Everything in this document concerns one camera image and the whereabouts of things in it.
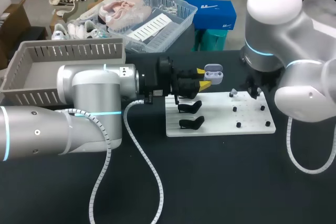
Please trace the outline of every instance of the black connector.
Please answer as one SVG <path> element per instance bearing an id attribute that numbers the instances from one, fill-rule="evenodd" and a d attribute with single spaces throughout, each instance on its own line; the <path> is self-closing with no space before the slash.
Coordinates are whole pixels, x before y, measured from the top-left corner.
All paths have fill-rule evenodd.
<path id="1" fill-rule="evenodd" d="M 182 119 L 179 121 L 179 124 L 181 129 L 198 130 L 204 123 L 204 121 L 205 121 L 204 116 L 200 116 L 196 118 L 195 121 Z"/>
<path id="2" fill-rule="evenodd" d="M 193 105 L 179 104 L 177 108 L 179 109 L 179 113 L 182 111 L 185 113 L 196 114 L 201 106 L 202 106 L 202 101 L 197 101 Z"/>

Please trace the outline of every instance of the blue shoebox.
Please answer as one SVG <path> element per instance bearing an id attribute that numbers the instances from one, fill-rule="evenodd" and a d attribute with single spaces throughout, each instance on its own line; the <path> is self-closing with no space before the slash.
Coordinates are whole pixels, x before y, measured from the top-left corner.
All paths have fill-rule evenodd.
<path id="1" fill-rule="evenodd" d="M 195 29 L 233 30 L 237 18 L 231 1 L 185 0 L 198 8 L 193 23 Z"/>

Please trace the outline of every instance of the robotic arm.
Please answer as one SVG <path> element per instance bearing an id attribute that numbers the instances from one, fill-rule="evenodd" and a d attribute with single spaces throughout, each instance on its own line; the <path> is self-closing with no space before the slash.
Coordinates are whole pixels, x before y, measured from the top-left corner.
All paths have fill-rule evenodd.
<path id="1" fill-rule="evenodd" d="M 336 115 L 336 39 L 317 30 L 302 0 L 248 0 L 246 62 L 261 72 L 286 68 L 275 103 L 304 122 Z"/>
<path id="2" fill-rule="evenodd" d="M 121 100 L 144 95 L 175 95 L 193 99 L 211 83 L 197 71 L 178 71 L 169 58 L 140 73 L 133 64 L 66 65 L 57 73 L 57 92 L 64 104 L 94 115 L 109 136 L 111 149 L 122 139 Z M 100 129 L 81 114 L 59 113 L 34 106 L 8 106 L 0 110 L 0 158 L 45 154 L 106 151 Z"/>

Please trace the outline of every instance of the gray plastic basket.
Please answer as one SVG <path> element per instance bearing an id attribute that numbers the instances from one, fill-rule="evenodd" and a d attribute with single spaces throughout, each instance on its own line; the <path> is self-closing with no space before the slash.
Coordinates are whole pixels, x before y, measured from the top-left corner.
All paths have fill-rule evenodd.
<path id="1" fill-rule="evenodd" d="M 11 60 L 0 92 L 14 105 L 62 105 L 56 76 L 62 65 L 123 64 L 122 39 L 22 42 Z"/>

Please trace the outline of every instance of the clear plastic basket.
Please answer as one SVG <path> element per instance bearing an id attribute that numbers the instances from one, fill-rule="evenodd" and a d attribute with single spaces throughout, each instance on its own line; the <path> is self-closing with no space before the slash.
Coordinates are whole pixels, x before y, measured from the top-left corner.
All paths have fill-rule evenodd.
<path id="1" fill-rule="evenodd" d="M 131 52 L 165 52 L 179 36 L 191 25 L 197 7 L 183 0 L 143 0 L 146 6 L 152 8 L 152 14 L 144 22 L 132 26 L 125 26 L 118 31 L 109 28 L 112 38 L 123 38 L 126 51 Z M 136 15 L 141 6 L 134 6 L 125 18 Z M 159 14 L 164 13 L 172 20 L 156 36 L 152 36 L 145 41 L 137 41 L 127 35 L 152 20 Z"/>

